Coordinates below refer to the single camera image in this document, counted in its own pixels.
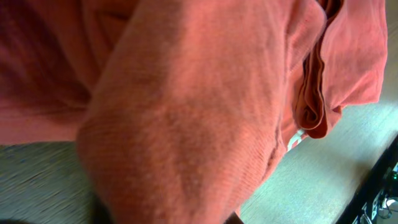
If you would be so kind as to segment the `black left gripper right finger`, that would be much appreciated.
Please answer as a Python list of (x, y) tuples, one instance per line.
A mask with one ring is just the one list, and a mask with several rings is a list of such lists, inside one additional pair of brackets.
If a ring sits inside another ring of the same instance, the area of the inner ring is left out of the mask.
[(233, 212), (224, 222), (224, 224), (244, 224), (236, 212)]

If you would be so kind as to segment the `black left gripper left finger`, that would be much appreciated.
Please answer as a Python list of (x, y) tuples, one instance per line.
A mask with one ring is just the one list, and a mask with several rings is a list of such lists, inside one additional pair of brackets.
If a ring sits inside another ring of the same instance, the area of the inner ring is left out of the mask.
[(91, 207), (90, 224), (113, 224), (108, 209), (95, 194), (92, 197)]

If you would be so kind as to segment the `red orange t-shirt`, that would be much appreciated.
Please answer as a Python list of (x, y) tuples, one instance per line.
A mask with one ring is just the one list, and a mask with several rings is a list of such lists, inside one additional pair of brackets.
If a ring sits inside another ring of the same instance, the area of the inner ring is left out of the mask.
[(75, 141), (116, 223), (223, 223), (378, 101), (384, 1), (1, 2), (1, 143)]

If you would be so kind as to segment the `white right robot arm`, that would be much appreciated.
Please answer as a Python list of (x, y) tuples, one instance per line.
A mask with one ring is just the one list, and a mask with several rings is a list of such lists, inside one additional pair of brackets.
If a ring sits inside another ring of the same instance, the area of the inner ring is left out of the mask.
[(336, 224), (376, 224), (397, 216), (397, 138), (383, 152)]

